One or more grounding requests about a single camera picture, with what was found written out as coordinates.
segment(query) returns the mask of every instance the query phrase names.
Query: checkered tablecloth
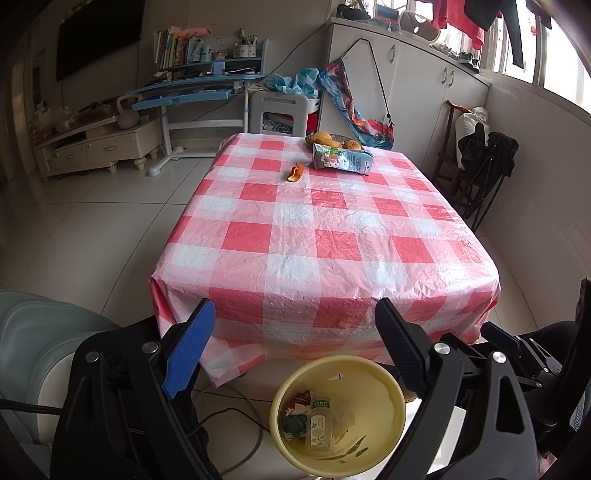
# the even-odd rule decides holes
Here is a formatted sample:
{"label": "checkered tablecloth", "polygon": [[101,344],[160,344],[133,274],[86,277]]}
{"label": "checkered tablecloth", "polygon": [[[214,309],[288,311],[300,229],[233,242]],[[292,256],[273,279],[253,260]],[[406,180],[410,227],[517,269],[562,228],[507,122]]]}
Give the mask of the checkered tablecloth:
{"label": "checkered tablecloth", "polygon": [[[161,334],[214,302],[201,357],[214,385],[277,357],[388,362],[383,297],[432,339],[478,338],[501,290],[495,264],[409,160],[367,150],[369,176],[314,170],[302,138],[238,134],[218,153],[150,278]],[[289,183],[295,162],[306,167]]]}

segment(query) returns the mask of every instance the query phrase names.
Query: bolt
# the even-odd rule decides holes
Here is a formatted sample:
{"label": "bolt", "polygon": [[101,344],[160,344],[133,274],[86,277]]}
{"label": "bolt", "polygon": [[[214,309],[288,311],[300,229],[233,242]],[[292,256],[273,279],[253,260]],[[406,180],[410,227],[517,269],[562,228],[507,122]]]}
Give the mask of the bolt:
{"label": "bolt", "polygon": [[498,364],[504,364],[507,361],[507,357],[503,352],[493,352],[492,359]]}
{"label": "bolt", "polygon": [[441,355],[447,355],[451,351],[449,345],[443,342],[436,343],[433,348],[437,353],[440,353]]}
{"label": "bolt", "polygon": [[143,353],[156,353],[158,351],[158,343],[157,342],[145,342],[142,345]]}
{"label": "bolt", "polygon": [[99,359],[99,352],[88,352],[86,354],[86,361],[88,363],[96,362]]}

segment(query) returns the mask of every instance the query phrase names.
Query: green label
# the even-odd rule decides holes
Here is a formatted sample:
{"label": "green label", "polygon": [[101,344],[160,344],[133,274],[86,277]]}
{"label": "green label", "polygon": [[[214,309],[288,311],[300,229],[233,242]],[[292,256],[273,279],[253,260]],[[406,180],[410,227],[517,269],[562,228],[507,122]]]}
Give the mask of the green label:
{"label": "green label", "polygon": [[328,400],[314,400],[312,402],[312,409],[318,407],[330,408],[330,402]]}

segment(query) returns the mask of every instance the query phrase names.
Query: yellow trash can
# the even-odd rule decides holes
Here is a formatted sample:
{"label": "yellow trash can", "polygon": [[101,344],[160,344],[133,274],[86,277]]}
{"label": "yellow trash can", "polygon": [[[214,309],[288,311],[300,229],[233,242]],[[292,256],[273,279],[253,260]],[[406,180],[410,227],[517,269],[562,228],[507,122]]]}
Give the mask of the yellow trash can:
{"label": "yellow trash can", "polygon": [[[355,424],[335,439],[330,453],[308,452],[280,431],[279,413],[299,392],[335,394],[355,415]],[[311,475],[343,478],[384,460],[398,443],[406,418],[404,395],[386,370],[353,355],[320,358],[294,372],[277,391],[269,418],[273,441],[296,468]]]}

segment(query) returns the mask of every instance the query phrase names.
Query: white plastic bag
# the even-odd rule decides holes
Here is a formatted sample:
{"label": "white plastic bag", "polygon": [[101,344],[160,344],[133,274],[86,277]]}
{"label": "white plastic bag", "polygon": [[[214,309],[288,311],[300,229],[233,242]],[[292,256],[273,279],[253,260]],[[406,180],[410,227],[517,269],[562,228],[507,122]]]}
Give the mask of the white plastic bag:
{"label": "white plastic bag", "polygon": [[461,170],[464,170],[464,165],[462,165],[462,153],[457,143],[461,138],[472,135],[476,129],[476,124],[479,122],[484,125],[484,142],[485,145],[488,145],[488,134],[491,128],[488,125],[488,110],[486,108],[483,106],[474,107],[470,110],[470,113],[464,113],[456,120],[456,158],[457,166]]}

